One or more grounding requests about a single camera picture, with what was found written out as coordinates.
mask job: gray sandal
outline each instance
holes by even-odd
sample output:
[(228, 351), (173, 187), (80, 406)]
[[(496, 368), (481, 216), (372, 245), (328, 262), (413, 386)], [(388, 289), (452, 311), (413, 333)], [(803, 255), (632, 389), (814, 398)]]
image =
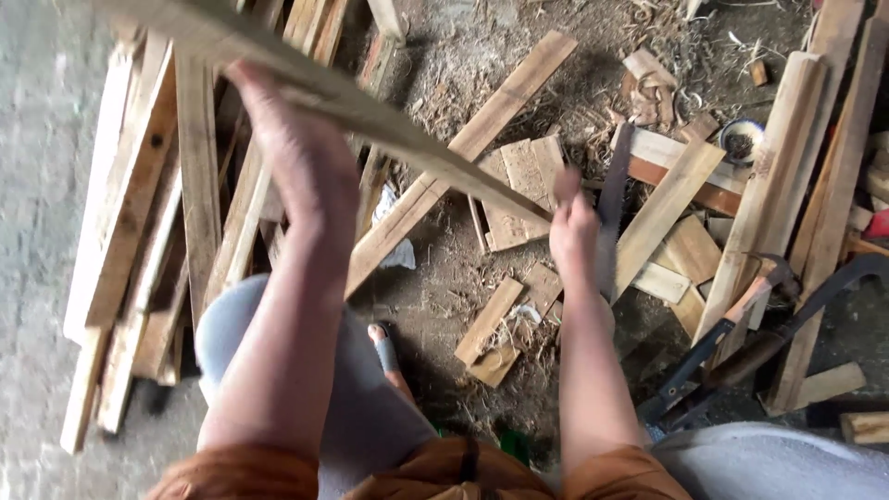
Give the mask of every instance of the gray sandal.
[(377, 356), (380, 357), (380, 364), (383, 366), (384, 372), (400, 372), (398, 367), (398, 357), (395, 354), (395, 345), (392, 343), (392, 334), (395, 328), (385, 322), (378, 321), (375, 326), (382, 328), (386, 338), (373, 341), (373, 347), (377, 350)]

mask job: orange shirt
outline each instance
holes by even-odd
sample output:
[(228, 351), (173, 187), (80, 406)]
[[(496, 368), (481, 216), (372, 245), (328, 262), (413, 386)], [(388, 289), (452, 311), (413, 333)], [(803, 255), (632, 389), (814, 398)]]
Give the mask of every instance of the orange shirt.
[[(431, 440), (390, 472), (374, 474), (347, 494), (356, 500), (420, 498), (555, 498), (530, 469), (499, 449), (477, 444), (472, 481), (459, 482), (467, 440)], [(170, 467), (149, 500), (252, 497), (309, 500), (317, 497), (317, 462), (268, 447), (235, 446), (202, 451)], [(593, 456), (564, 478), (566, 500), (689, 499), (663, 466), (640, 448)]]

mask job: forearm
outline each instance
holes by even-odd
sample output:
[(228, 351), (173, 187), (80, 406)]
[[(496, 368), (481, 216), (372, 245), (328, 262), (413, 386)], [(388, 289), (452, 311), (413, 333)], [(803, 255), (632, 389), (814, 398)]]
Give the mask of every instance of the forearm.
[(636, 411), (612, 341), (613, 318), (595, 286), (565, 288), (559, 369), (566, 473), (591, 456), (641, 446)]
[(212, 402), (198, 449), (269, 444), (317, 458), (330, 401), (346, 262), (324, 220), (292, 226)]

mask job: hand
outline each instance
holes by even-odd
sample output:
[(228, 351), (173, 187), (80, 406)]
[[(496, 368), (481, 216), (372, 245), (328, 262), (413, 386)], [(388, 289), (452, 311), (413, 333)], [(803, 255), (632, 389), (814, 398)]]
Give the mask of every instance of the hand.
[(358, 170), (342, 131), (294, 109), (264, 69), (239, 61), (226, 76), (241, 93), (291, 225), (306, 238), (320, 231), (329, 250), (348, 258), (355, 243)]
[(565, 169), (556, 178), (556, 213), (549, 228), (549, 251), (565, 288), (593, 287), (599, 218), (581, 192), (581, 173)]

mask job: green object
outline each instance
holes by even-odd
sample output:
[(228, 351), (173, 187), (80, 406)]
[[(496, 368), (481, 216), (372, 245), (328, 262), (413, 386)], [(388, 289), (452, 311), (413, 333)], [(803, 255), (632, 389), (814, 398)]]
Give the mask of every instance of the green object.
[(506, 430), (500, 435), (501, 451), (508, 455), (512, 455), (516, 460), (531, 465), (528, 459), (528, 437), (521, 432)]

